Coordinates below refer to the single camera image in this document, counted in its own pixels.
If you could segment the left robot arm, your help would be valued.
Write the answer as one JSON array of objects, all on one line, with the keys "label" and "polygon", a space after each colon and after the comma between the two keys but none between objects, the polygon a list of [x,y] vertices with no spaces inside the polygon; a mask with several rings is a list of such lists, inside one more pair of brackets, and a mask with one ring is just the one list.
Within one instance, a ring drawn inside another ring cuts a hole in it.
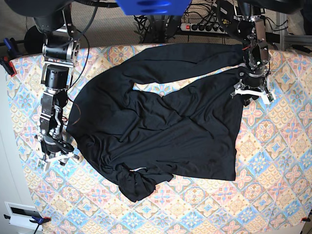
[{"label": "left robot arm", "polygon": [[275,100],[275,95],[268,89],[271,66],[265,18],[262,16],[265,10],[242,0],[238,0],[237,5],[231,4],[232,9],[221,10],[223,6],[223,0],[216,1],[218,23],[226,34],[242,43],[244,60],[231,97],[241,95],[244,106],[258,98],[268,105]]}]

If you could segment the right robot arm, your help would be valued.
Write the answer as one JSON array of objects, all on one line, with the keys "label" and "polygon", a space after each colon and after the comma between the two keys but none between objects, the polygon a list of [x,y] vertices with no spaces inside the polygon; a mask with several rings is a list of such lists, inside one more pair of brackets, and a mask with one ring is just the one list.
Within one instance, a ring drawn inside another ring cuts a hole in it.
[{"label": "right robot arm", "polygon": [[80,43],[84,31],[73,24],[70,0],[7,0],[17,14],[34,19],[43,34],[44,66],[41,83],[45,86],[41,98],[41,114],[37,135],[42,157],[37,166],[48,169],[53,161],[65,165],[69,158],[79,159],[74,147],[63,139],[63,108],[68,103]]}]

